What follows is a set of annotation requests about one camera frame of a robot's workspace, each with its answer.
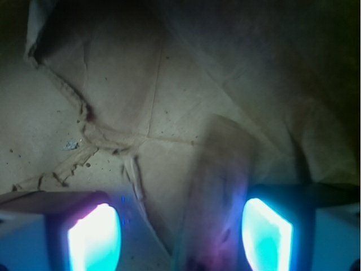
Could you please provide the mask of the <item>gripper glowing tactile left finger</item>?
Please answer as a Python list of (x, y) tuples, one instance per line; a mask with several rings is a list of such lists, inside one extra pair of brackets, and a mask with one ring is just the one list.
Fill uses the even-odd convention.
[(121, 247), (105, 192), (1, 195), (1, 270), (117, 270)]

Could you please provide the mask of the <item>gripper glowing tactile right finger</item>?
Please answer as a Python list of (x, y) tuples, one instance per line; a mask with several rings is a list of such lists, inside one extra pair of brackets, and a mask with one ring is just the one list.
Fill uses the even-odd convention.
[(241, 238), (247, 270), (359, 270), (360, 187), (255, 185)]

